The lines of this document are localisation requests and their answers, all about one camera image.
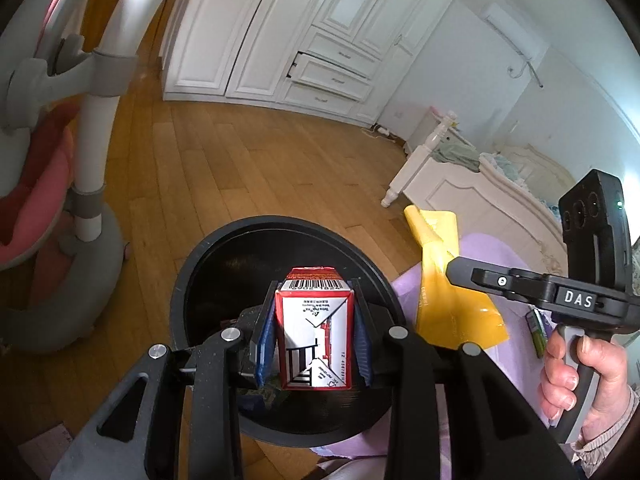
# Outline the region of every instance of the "black round container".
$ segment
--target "black round container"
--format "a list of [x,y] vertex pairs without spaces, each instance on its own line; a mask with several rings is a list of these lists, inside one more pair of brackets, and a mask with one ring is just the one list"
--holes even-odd
[[[247,307],[261,304],[272,280],[293,267],[335,267],[359,278],[367,301],[386,306],[404,324],[398,298],[358,248],[322,226],[283,216],[232,222],[207,236],[185,261],[171,298],[174,348],[202,343]],[[291,447],[327,446],[369,429],[391,405],[391,392],[355,386],[338,392],[291,392],[266,415],[240,413],[241,431]]]

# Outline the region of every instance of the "green blanket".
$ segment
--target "green blanket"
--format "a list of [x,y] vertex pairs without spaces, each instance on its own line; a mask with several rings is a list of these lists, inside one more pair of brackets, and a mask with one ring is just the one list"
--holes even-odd
[[457,139],[444,139],[433,150],[431,156],[438,162],[451,162],[464,166],[474,173],[480,173],[480,154],[478,150],[473,146],[463,144]]

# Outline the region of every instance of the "cardboard box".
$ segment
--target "cardboard box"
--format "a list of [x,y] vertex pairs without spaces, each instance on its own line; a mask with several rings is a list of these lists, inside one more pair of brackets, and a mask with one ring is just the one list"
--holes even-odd
[[284,390],[351,387],[353,291],[332,267],[297,267],[276,291]]

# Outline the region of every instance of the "yellow object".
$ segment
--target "yellow object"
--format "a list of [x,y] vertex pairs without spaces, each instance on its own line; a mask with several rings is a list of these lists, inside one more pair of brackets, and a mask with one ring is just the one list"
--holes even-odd
[[422,247],[422,283],[415,328],[430,344],[457,349],[472,341],[483,349],[509,338],[500,312],[483,292],[453,286],[447,265],[460,255],[456,215],[449,211],[404,210]]

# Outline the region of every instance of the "person's sleeve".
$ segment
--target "person's sleeve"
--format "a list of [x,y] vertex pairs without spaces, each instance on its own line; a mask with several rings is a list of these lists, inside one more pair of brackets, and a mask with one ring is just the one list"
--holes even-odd
[[588,444],[585,444],[580,440],[575,444],[571,444],[571,447],[575,452],[574,461],[578,459],[582,461],[582,469],[588,477],[591,476],[597,468],[599,468],[607,455],[618,443],[620,436],[622,436],[631,421],[631,418],[636,412],[638,404],[640,404],[639,392],[633,391],[631,387],[629,387],[629,389],[631,390],[629,405],[616,424],[600,436],[591,440]]

